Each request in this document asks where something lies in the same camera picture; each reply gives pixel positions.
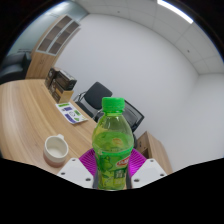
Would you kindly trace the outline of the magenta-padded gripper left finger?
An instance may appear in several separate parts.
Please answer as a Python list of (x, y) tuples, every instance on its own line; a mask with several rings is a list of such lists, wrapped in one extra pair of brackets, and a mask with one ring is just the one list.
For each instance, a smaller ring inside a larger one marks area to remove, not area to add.
[(59, 171), (58, 176), (84, 188), (97, 188), (97, 163), (93, 149), (80, 158), (71, 158)]

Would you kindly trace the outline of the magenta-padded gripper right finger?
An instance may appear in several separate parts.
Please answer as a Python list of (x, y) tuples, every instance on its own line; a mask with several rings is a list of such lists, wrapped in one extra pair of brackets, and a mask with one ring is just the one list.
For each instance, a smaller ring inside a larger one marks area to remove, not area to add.
[(126, 176), (128, 189), (143, 187), (165, 176), (166, 172), (155, 159), (146, 159), (136, 149), (132, 150)]

